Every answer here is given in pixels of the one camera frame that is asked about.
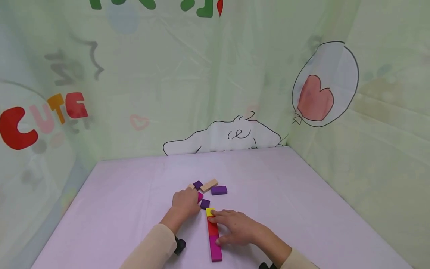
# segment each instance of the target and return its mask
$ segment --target black object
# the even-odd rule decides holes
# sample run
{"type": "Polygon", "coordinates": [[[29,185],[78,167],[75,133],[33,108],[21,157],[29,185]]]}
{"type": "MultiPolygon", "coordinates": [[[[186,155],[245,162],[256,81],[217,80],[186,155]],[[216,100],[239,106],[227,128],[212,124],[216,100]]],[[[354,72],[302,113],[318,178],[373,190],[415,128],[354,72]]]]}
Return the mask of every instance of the black object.
{"type": "Polygon", "coordinates": [[[267,263],[262,263],[262,264],[260,264],[258,269],[270,269],[270,268],[267,266],[267,263]]]}
{"type": "Polygon", "coordinates": [[[176,241],[177,247],[173,253],[179,256],[179,254],[181,254],[181,252],[186,248],[187,243],[182,239],[178,239],[176,236],[175,236],[175,241],[176,241]]]}
{"type": "Polygon", "coordinates": [[[267,263],[262,263],[260,264],[260,266],[258,267],[258,269],[277,269],[276,266],[272,263],[272,266],[269,267],[267,265],[267,263]]]}

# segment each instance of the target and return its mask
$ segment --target magenta block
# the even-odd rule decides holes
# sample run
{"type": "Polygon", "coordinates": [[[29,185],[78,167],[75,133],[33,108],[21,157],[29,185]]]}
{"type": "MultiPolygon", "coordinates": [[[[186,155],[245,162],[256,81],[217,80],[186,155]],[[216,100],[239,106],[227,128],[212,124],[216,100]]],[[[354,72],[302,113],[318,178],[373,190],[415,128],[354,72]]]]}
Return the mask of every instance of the magenta block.
{"type": "Polygon", "coordinates": [[[218,236],[209,236],[209,246],[211,248],[211,258],[212,262],[220,262],[222,261],[222,253],[221,247],[215,244],[215,241],[218,239],[218,236]]]}
{"type": "Polygon", "coordinates": [[[201,209],[206,209],[209,208],[209,204],[211,203],[211,201],[203,199],[202,203],[200,204],[200,208],[201,209]]]}
{"type": "Polygon", "coordinates": [[[200,180],[193,183],[194,187],[196,187],[196,190],[200,190],[200,187],[203,186],[203,184],[200,182],[200,180]]]}
{"type": "Polygon", "coordinates": [[[203,199],[203,193],[198,192],[199,193],[199,198],[197,199],[197,203],[199,203],[202,199],[203,199]]]}
{"type": "Polygon", "coordinates": [[[211,188],[211,194],[212,195],[221,195],[221,194],[227,194],[227,187],[226,186],[215,186],[211,188]]]}

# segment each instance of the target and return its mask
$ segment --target fabric backdrop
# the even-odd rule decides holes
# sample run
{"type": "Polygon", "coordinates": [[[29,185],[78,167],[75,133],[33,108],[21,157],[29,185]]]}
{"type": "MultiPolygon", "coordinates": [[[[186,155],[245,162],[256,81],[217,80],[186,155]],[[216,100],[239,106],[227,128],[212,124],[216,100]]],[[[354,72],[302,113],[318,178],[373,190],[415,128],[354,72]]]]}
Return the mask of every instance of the fabric backdrop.
{"type": "Polygon", "coordinates": [[[289,145],[425,268],[429,10],[2,1],[0,267],[30,268],[97,161],[289,145]]]}

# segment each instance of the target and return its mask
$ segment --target orange letter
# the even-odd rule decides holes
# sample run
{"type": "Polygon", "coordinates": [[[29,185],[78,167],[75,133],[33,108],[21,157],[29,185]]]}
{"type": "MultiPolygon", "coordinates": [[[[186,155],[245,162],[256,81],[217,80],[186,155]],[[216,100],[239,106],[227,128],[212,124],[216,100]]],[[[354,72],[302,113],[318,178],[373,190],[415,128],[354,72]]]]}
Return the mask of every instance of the orange letter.
{"type": "Polygon", "coordinates": [[[78,103],[78,101],[84,101],[82,93],[68,93],[66,95],[66,111],[72,119],[88,117],[85,105],[78,103]]]}
{"type": "Polygon", "coordinates": [[[39,137],[34,129],[28,133],[18,130],[18,123],[24,115],[25,110],[22,107],[10,108],[0,115],[0,135],[6,145],[15,150],[28,148],[36,143],[39,137]]]}
{"type": "Polygon", "coordinates": [[[63,96],[61,95],[61,93],[55,94],[54,96],[51,96],[47,100],[47,102],[48,102],[51,110],[52,111],[55,110],[57,112],[58,119],[60,120],[61,124],[64,124],[64,122],[66,122],[66,120],[64,119],[63,113],[61,112],[61,108],[60,108],[60,106],[62,104],[64,104],[64,99],[63,99],[63,96]]]}

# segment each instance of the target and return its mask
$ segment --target beige sleeve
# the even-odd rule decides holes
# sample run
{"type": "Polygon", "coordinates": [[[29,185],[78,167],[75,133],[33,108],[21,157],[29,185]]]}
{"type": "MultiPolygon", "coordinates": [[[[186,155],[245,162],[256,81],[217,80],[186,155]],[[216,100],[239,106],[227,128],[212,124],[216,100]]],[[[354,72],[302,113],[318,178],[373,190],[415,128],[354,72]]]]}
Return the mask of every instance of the beige sleeve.
{"type": "Polygon", "coordinates": [[[128,256],[120,269],[161,269],[176,247],[173,232],[164,224],[157,224],[128,256]]]}
{"type": "Polygon", "coordinates": [[[296,249],[293,249],[280,269],[318,269],[318,267],[296,249]]]}

